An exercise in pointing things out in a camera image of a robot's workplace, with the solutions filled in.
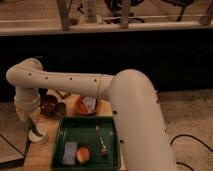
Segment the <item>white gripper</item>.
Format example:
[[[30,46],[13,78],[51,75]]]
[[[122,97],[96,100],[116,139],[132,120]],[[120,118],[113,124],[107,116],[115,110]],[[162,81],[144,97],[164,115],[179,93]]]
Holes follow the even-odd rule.
[[[40,106],[40,94],[37,89],[17,89],[14,105],[19,119],[27,121],[30,115]],[[43,135],[37,130],[36,124],[30,118],[30,130],[38,137]]]

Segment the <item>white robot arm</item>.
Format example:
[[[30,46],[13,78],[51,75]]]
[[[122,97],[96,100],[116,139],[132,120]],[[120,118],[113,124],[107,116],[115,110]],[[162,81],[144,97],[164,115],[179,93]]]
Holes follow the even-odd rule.
[[[109,101],[128,171],[178,171],[157,93],[144,73],[47,72],[39,60],[28,58],[10,67],[6,79],[15,87],[16,108],[24,113],[38,107],[40,88]]]

